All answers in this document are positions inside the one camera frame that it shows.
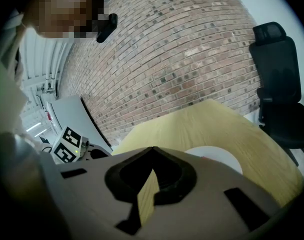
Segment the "person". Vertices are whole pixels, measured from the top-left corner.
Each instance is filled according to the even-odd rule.
[[[108,20],[104,0],[19,0],[0,36],[0,133],[17,133],[41,148],[19,117],[27,101],[19,88],[23,67],[18,52],[26,29],[46,38],[93,37]]]

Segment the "white round object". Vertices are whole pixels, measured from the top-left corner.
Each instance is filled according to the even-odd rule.
[[[238,173],[243,174],[242,167],[235,156],[222,148],[216,146],[198,146],[185,151],[185,153],[221,162]]]

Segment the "office chair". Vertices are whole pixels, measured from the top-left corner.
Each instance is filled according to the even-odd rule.
[[[304,106],[296,48],[292,38],[276,22],[253,28],[255,43],[249,47],[262,87],[260,99],[260,126],[298,165],[289,149],[304,148]]]

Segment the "chair seat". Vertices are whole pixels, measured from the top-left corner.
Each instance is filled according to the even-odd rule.
[[[296,104],[264,105],[264,130],[280,146],[304,148],[304,106]]]

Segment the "fluorescent light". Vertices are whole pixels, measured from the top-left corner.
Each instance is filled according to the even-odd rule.
[[[43,132],[46,132],[46,131],[47,131],[47,129],[41,131],[39,134],[35,135],[35,137],[37,137],[38,135],[40,135],[40,134],[42,134]]]
[[[39,126],[40,124],[41,124],[41,122],[39,122],[39,123],[35,124],[34,126],[30,127],[26,131],[29,132],[31,129],[34,129],[36,126]]]

